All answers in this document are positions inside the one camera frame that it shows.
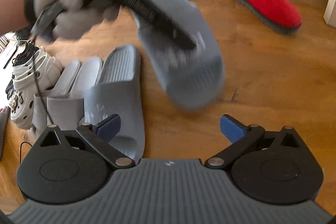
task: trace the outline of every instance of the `black strap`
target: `black strap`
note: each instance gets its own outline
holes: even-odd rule
[[[25,0],[25,16],[31,25],[36,22],[36,16],[34,12],[34,0]]]

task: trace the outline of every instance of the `gray glove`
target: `gray glove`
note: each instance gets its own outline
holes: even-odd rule
[[[34,12],[36,17],[43,9],[55,0],[34,0]],[[119,14],[119,6],[113,5],[110,0],[94,0],[88,7],[82,8],[84,0],[58,0],[62,3],[66,12],[60,13],[55,20],[55,28],[52,31],[54,39],[80,39],[92,26],[100,24],[104,19],[114,21]],[[43,40],[52,41],[49,37]]]

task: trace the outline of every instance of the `silver screw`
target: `silver screw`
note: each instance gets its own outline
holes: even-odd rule
[[[215,157],[215,158],[211,158],[211,159],[209,159],[208,160],[208,163],[211,165],[211,166],[221,166],[221,165],[223,165],[224,164],[224,160],[223,159],[221,159],[221,158],[217,158],[217,157]]]
[[[130,158],[118,158],[115,160],[115,163],[119,166],[129,166],[132,163],[132,160]]]

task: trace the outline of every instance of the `gloved hand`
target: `gloved hand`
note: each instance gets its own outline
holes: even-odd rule
[[[39,17],[43,9],[55,0],[34,0],[34,12]],[[114,21],[119,14],[119,6],[113,5],[110,0],[96,1],[100,5],[89,5],[82,8],[84,0],[58,0],[66,12],[60,13],[55,20],[55,28],[49,34],[42,36],[45,41],[53,41],[58,37],[66,39],[80,39],[92,26],[100,24],[104,19]]]

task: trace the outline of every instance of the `forearm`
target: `forearm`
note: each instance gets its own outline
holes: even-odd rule
[[[28,25],[25,0],[0,0],[0,35]]]

